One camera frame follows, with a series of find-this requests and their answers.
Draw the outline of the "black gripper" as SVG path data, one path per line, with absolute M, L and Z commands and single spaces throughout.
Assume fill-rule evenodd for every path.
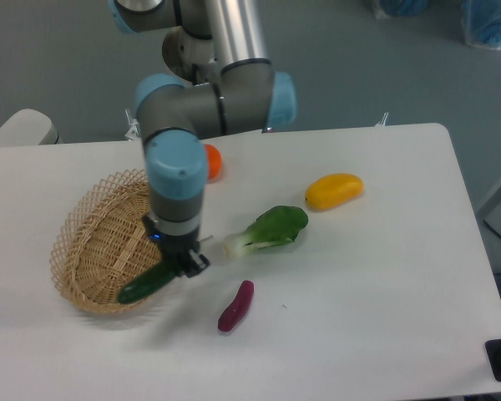
M 210 266 L 210 260 L 199 253 L 199 226 L 185 228 L 182 234 L 170 234 L 155 224 L 150 214 L 141 218 L 147 237 L 159 249 L 163 260 L 175 260 L 177 277 L 198 276 Z

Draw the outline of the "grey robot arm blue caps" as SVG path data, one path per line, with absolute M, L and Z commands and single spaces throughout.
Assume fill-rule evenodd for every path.
M 154 74 L 135 93 L 149 184 L 143 223 L 173 273 L 193 277 L 209 264 L 198 244 L 208 175 L 204 140 L 289 124 L 295 87 L 271 64 L 253 1 L 112 1 L 109 9 L 126 33 L 180 28 L 181 53 L 214 69 L 202 84 Z

